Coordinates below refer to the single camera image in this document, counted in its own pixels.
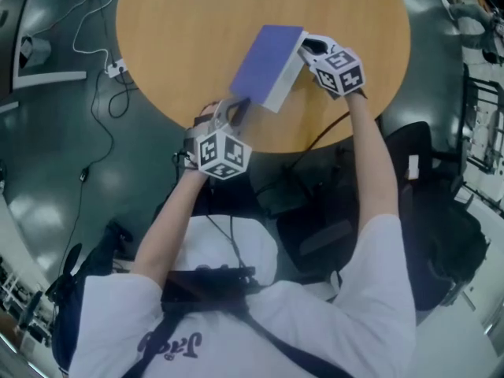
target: round wooden table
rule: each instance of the round wooden table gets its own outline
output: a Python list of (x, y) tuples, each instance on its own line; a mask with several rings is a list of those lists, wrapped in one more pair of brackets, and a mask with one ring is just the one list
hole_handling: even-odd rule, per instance
[[(303, 26), (352, 48), (365, 66), (365, 93), (380, 115), (397, 93), (410, 59), (402, 0), (119, 0), (117, 37), (136, 84), (167, 117), (192, 126), (202, 107), (230, 96), (229, 86), (265, 24)], [(250, 110), (244, 140), (269, 153), (303, 151), (347, 111), (305, 67), (275, 114)], [(347, 118), (318, 146), (352, 135)]]

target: floor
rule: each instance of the floor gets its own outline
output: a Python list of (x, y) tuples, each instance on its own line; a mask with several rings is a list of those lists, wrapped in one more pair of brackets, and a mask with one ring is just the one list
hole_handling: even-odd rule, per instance
[[(80, 1), (40, 0), (30, 7), (30, 32), (51, 24)], [(435, 147), (445, 150), (454, 145), (461, 110), (461, 45), (440, 0), (405, 0), (405, 4), (412, 28), (412, 55), (404, 84), (382, 116), (383, 129), (388, 134), (404, 124), (426, 120), (432, 126)], [(114, 0), (103, 10), (109, 38), (97, 13), (84, 23), (78, 47), (110, 46), (113, 56), (120, 57), (116, 6)], [(50, 280), (57, 275), (76, 217), (81, 170), (100, 158), (110, 144), (90, 114), (104, 57), (75, 54), (70, 47), (80, 18), (95, 7), (98, 0), (86, 2), (41, 35), (53, 46), (48, 69), (87, 70), (88, 79), (18, 91), (12, 99), (19, 99), (21, 107), (0, 115), (0, 158), (8, 166), (6, 200), (29, 251)], [(99, 113), (113, 133), (115, 147), (106, 161), (91, 168), (83, 186), (82, 211), (72, 237), (72, 244), (83, 243), (83, 255), (96, 245), (112, 217), (132, 231), (138, 244), (155, 206), (174, 182), (171, 154), (180, 146), (182, 128), (158, 112), (140, 91), (132, 94), (124, 117), (111, 119), (106, 104), (122, 89), (102, 78)], [(113, 113), (120, 112), (125, 103), (124, 96), (118, 98)], [(299, 168), (301, 177), (309, 183), (326, 178), (335, 163), (334, 152), (335, 147), (326, 147), (310, 153)], [(251, 163), (254, 186), (262, 186), (290, 159), (289, 155), (255, 154)], [(261, 198), (262, 204), (275, 211), (301, 201), (302, 196), (288, 187)], [(280, 269), (282, 277), (294, 272), (285, 257)]]

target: white cable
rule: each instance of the white cable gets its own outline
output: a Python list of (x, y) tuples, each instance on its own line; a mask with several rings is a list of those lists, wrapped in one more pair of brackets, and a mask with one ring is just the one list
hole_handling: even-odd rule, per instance
[(77, 7), (81, 7), (81, 6), (82, 6), (82, 4), (84, 4), (85, 2), (87, 2), (87, 0), (83, 0), (82, 2), (75, 4), (75, 5), (74, 5), (74, 6), (73, 6), (73, 7), (72, 7), (72, 8), (71, 8), (71, 9), (70, 9), (70, 10), (69, 10), (69, 11), (68, 11), (68, 12), (67, 12), (67, 13), (66, 13), (63, 17), (62, 17), (62, 18), (60, 18), (59, 20), (56, 20), (55, 22), (53, 22), (53, 23), (52, 23), (49, 27), (44, 28), (44, 29), (41, 29), (40, 31), (35, 32), (34, 34), (28, 34), (28, 33), (27, 33), (26, 35), (27, 35), (27, 36), (30, 36), (30, 37), (33, 37), (33, 36), (35, 36), (35, 35), (42, 34), (43, 32), (47, 32), (47, 31), (51, 30), (51, 29), (52, 29), (55, 25), (59, 24), (59, 23), (60, 23), (60, 22), (62, 22), (62, 21), (63, 21), (66, 17), (68, 17), (68, 16), (72, 13), (72, 11), (73, 11), (74, 9), (76, 9)]
[(107, 72), (107, 63), (109, 61), (109, 51), (107, 49), (97, 49), (97, 50), (92, 50), (92, 51), (78, 50), (78, 49), (76, 49), (76, 40), (77, 40), (77, 36), (79, 35), (80, 29), (82, 28), (82, 24), (83, 24), (84, 20), (86, 20), (86, 18), (88, 18), (91, 14), (97, 13), (98, 11), (106, 8), (112, 1), (113, 0), (109, 0), (103, 6), (97, 8), (97, 9), (94, 9), (93, 11), (90, 11), (84, 17), (82, 17), (82, 20), (80, 21), (79, 27), (77, 28), (77, 33), (76, 33), (75, 37), (73, 38), (73, 43), (72, 43), (73, 51), (76, 52), (76, 53), (78, 53), (78, 54), (97, 54), (97, 53), (100, 53), (100, 52), (105, 52), (106, 56), (105, 56), (104, 70), (105, 70), (106, 74), (109, 74)]
[[(42, 34), (43, 32), (47, 32), (47, 31), (51, 30), (55, 25), (59, 24), (66, 17), (68, 17), (70, 15), (70, 13), (72, 13), (73, 10), (75, 10), (78, 7), (81, 7), (82, 4), (84, 4), (86, 1), (87, 0), (83, 0), (82, 2), (75, 4), (62, 18), (60, 18), (59, 20), (56, 20), (55, 22), (53, 22), (49, 27), (41, 29), (40, 31), (37, 31), (37, 32), (35, 32), (33, 34), (28, 34), (27, 33), (26, 35), (29, 36), (29, 37), (33, 37), (35, 35)], [(112, 1), (113, 0), (109, 0), (103, 6), (97, 8), (97, 9), (94, 9), (93, 11), (90, 11), (84, 17), (82, 17), (82, 20), (80, 21), (79, 27), (77, 28), (77, 32), (76, 32), (75, 37), (73, 38), (73, 43), (72, 43), (72, 49), (73, 49), (73, 51), (76, 52), (76, 53), (78, 53), (78, 54), (97, 54), (97, 53), (100, 53), (100, 52), (105, 52), (106, 53), (106, 57), (105, 57), (105, 73), (106, 74), (109, 74), (107, 72), (107, 63), (109, 61), (109, 51), (107, 49), (98, 49), (98, 50), (93, 50), (91, 52), (88, 52), (86, 50), (78, 50), (78, 49), (76, 49), (76, 40), (77, 40), (77, 36), (79, 36), (79, 32), (80, 32), (80, 29), (82, 28), (82, 24), (84, 23), (84, 20), (86, 20), (86, 18), (89, 17), (91, 14), (97, 13), (98, 11), (106, 8)]]

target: white t-shirt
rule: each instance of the white t-shirt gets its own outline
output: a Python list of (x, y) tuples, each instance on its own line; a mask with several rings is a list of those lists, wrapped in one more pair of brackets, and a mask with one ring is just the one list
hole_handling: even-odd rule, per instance
[[(226, 232), (228, 217), (213, 218)], [(276, 244), (256, 221), (234, 219), (235, 240), (260, 284), (276, 271)], [(231, 245), (204, 217), (191, 219), (177, 269), (238, 265)], [(415, 310), (399, 219), (371, 220), (341, 272), (333, 303), (281, 281), (247, 297), (250, 314), (284, 342), (323, 358), (354, 378), (401, 377), (415, 346)], [(146, 335), (162, 319), (161, 289), (134, 274), (89, 277), (72, 378), (119, 378), (143, 355)], [(221, 312), (191, 313), (178, 325), (146, 378), (307, 377), (248, 325)]]

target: power strip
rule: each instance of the power strip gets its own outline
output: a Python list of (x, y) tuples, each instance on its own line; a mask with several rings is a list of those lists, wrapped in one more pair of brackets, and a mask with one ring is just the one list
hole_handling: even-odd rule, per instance
[(121, 73), (125, 73), (128, 71), (128, 67), (126, 67), (126, 64), (124, 63), (123, 59), (120, 59), (116, 61), (115, 63), (112, 63), (107, 67), (107, 72), (109, 73), (109, 77), (111, 79), (119, 76)]

